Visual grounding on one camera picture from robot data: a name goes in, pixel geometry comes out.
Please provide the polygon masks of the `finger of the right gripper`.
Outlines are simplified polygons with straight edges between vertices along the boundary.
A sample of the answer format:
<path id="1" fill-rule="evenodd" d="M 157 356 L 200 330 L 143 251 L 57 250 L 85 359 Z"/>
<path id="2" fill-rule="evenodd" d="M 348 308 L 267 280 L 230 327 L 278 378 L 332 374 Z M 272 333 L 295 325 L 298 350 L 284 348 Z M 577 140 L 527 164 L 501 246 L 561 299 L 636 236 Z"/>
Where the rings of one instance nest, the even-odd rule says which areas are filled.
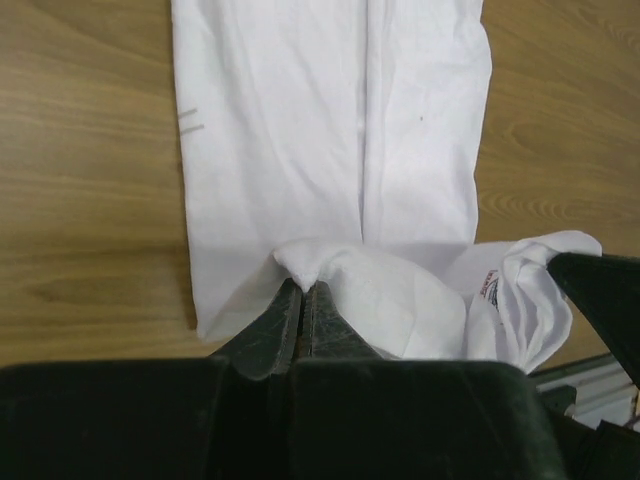
<path id="1" fill-rule="evenodd" d="M 562 253 L 549 261 L 547 271 L 638 384 L 639 259 Z"/>

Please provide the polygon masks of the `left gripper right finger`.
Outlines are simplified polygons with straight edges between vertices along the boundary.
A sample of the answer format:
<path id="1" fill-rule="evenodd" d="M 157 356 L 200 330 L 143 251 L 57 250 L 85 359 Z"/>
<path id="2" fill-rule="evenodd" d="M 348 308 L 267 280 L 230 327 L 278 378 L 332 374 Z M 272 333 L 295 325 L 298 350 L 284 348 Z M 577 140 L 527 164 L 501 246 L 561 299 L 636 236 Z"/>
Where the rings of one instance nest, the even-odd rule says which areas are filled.
<path id="1" fill-rule="evenodd" d="M 302 357 L 379 359 L 380 355 L 339 313 L 329 286 L 316 282 L 304 298 Z"/>

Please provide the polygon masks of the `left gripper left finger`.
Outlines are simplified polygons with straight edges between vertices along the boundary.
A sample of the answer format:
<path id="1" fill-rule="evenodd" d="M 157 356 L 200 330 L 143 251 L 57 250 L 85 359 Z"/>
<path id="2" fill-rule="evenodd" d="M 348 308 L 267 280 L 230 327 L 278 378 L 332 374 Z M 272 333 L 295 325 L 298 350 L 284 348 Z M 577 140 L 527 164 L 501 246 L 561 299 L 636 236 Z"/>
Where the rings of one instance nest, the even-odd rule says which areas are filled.
<path id="1" fill-rule="evenodd" d="M 292 279 L 283 282 L 267 309 L 219 349 L 237 373 L 263 381 L 287 372 L 294 359 L 303 292 Z"/>

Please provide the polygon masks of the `white tank top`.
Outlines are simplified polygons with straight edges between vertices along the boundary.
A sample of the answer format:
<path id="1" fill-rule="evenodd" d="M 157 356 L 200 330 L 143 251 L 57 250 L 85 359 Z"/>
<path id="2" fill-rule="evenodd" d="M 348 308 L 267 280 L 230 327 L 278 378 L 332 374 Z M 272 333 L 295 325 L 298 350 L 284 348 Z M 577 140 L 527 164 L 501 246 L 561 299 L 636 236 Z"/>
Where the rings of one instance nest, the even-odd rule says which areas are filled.
<path id="1" fill-rule="evenodd" d="M 327 284 L 397 359 L 533 371 L 572 313 L 561 231 L 477 243 L 492 73 L 479 1 L 175 1 L 175 90 L 196 331 L 237 335 L 285 280 Z"/>

